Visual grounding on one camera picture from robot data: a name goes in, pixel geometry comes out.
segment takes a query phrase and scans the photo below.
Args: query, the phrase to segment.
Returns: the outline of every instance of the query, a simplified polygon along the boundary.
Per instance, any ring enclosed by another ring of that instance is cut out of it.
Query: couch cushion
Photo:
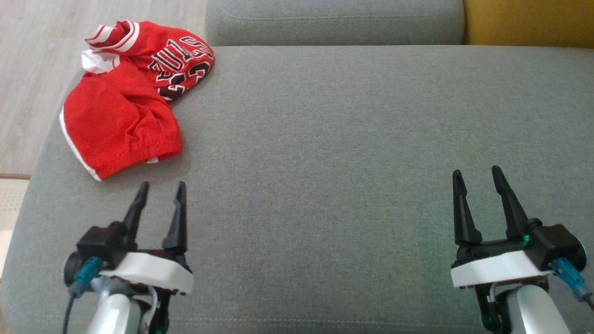
[[[217,67],[173,109],[184,152],[103,182],[51,130],[1,285],[16,334],[59,332],[64,259],[151,182],[138,243],[158,247],[188,184],[195,287],[171,333],[479,333],[452,287],[451,174],[485,240],[505,236],[490,168],[529,216],[594,250],[594,52],[479,46],[216,48]],[[594,269],[585,270],[594,282]],[[557,278],[574,333],[591,311]],[[84,332],[97,296],[74,304]]]
[[[211,45],[460,44],[462,0],[209,0]]]

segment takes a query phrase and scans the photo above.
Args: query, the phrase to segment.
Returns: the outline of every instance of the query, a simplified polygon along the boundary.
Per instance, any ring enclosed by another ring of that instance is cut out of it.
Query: blue cable
[[[560,257],[553,262],[553,275],[559,277],[569,286],[573,295],[580,303],[587,302],[594,311],[592,304],[592,290],[586,284],[584,277],[574,268],[566,258]]]
[[[74,277],[74,283],[68,287],[68,295],[70,295],[70,299],[68,300],[68,307],[66,308],[66,314],[64,315],[62,334],[68,333],[68,319],[70,318],[74,300],[80,298],[83,293],[91,290],[91,281],[99,275],[99,272],[102,269],[103,261],[101,261],[100,258],[93,256],[85,262],[84,266]]]
[[[90,291],[91,281],[99,275],[102,269],[103,261],[96,256],[90,257],[74,277],[74,283],[68,287],[68,294],[78,299],[83,293]]]

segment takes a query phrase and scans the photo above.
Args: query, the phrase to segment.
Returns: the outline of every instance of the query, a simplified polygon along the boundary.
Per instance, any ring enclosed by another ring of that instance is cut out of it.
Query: yellow cushion
[[[465,44],[594,48],[594,0],[464,0]]]

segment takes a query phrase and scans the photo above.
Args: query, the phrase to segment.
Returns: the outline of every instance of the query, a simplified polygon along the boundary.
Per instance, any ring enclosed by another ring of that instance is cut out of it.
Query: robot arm
[[[135,242],[148,191],[149,183],[142,183],[124,219],[107,228],[91,227],[66,261],[64,283],[72,300],[84,291],[100,294],[88,334],[166,333],[171,296],[192,291],[194,277],[185,259],[186,186],[179,183],[175,213],[158,250],[139,250]],[[152,296],[152,305],[134,298],[139,295]]]
[[[483,327],[492,333],[569,333],[547,293],[547,276],[573,270],[581,279],[577,272],[586,266],[585,250],[563,225],[543,226],[538,218],[528,219],[501,168],[493,166],[492,174],[507,238],[487,242],[472,220],[462,173],[453,174],[454,238],[459,246],[451,269],[454,286],[474,288]],[[589,301],[592,293],[581,294]]]

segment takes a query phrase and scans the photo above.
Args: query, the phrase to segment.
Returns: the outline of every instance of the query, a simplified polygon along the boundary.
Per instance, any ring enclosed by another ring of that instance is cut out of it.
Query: rug
[[[30,175],[0,174],[0,284],[14,225],[29,185]],[[0,310],[0,334],[10,334]]]

